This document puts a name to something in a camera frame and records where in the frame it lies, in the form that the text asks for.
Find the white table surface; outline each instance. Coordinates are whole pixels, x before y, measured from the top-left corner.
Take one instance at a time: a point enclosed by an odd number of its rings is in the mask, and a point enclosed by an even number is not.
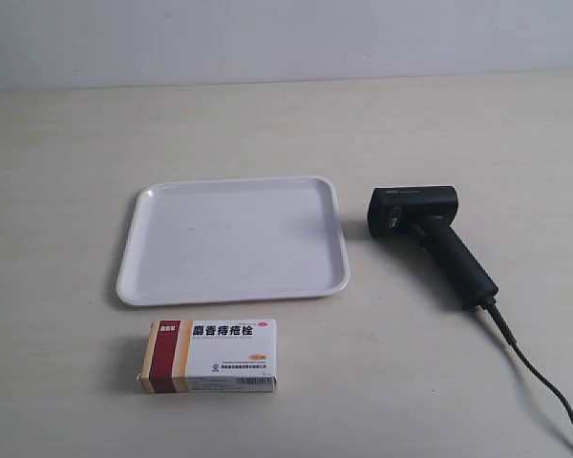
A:
[[[117,300],[139,190],[293,175],[337,188],[344,291]],[[374,186],[430,184],[458,189],[456,230],[573,404],[573,73],[0,94],[0,457],[573,456],[488,318],[424,254],[368,237]],[[152,320],[263,317],[277,393],[141,393]]]

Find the white wall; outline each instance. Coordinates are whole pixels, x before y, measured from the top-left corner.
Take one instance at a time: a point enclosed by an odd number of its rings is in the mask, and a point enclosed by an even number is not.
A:
[[[0,0],[0,90],[573,69],[573,0]]]

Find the plastic tray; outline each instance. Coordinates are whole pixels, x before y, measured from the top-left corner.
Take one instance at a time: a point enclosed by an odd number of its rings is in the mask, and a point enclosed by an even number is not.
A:
[[[349,277],[327,180],[167,182],[138,197],[117,293],[139,306],[309,298]]]

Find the tray rim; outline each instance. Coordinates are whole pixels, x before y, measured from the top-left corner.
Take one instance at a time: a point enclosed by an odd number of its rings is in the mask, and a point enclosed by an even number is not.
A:
[[[329,193],[331,196],[331,206],[333,210],[333,214],[335,216],[335,222],[337,224],[337,239],[339,243],[339,253],[341,257],[341,266],[344,272],[343,277],[341,280],[331,288],[325,288],[320,290],[310,290],[305,294],[301,291],[293,291],[293,292],[283,292],[280,294],[275,295],[267,295],[258,298],[229,298],[229,299],[221,299],[220,297],[213,298],[213,299],[201,299],[201,300],[183,300],[179,302],[149,302],[149,301],[139,301],[136,298],[130,297],[124,286],[124,270],[125,265],[127,264],[127,260],[132,256],[131,252],[134,249],[134,237],[135,233],[138,230],[139,222],[139,213],[141,211],[142,201],[149,197],[149,193],[153,193],[159,187],[162,186],[174,186],[174,185],[200,185],[200,184],[228,184],[228,183],[247,183],[247,182],[259,182],[259,181],[291,181],[291,180],[301,180],[301,179],[309,179],[309,180],[316,180],[323,183],[325,186],[329,188]],[[134,213],[132,214],[132,219],[130,222],[130,227],[127,233],[127,239],[125,241],[125,248],[123,249],[123,256],[121,258],[121,265],[119,267],[118,275],[117,275],[117,296],[118,298],[130,305],[132,307],[153,307],[153,306],[164,306],[164,305],[187,305],[187,304],[195,304],[195,303],[222,303],[222,302],[260,302],[260,301],[276,301],[282,299],[311,299],[311,298],[321,298],[325,296],[330,296],[342,291],[348,282],[350,281],[350,264],[348,260],[348,253],[346,251],[346,238],[344,237],[344,228],[342,225],[342,220],[339,218],[338,214],[338,204],[337,204],[337,193],[335,191],[335,186],[331,183],[328,179],[316,175],[304,175],[304,176],[292,176],[292,177],[257,177],[257,178],[228,178],[228,179],[202,179],[202,180],[193,180],[193,181],[162,181],[159,183],[152,184],[144,188],[142,191],[138,193],[138,197],[136,199],[136,206],[134,209]]]

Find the orange stripe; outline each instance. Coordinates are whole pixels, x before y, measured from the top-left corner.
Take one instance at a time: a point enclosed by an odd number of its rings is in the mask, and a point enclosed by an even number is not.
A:
[[[179,329],[179,341],[177,343],[174,366],[172,368],[172,382],[178,393],[188,393],[189,384],[187,383],[185,371],[187,368],[187,359],[189,358],[189,345],[191,344],[191,330],[193,322],[182,323]]]
[[[159,322],[153,322],[151,325],[151,335],[149,336],[149,343],[146,345],[146,353],[144,354],[144,364],[140,372],[140,382],[144,389],[149,393],[154,393],[155,390],[149,381],[149,374],[151,372],[151,363],[153,362],[153,353],[155,352],[155,342],[157,341],[157,333],[159,332]]]

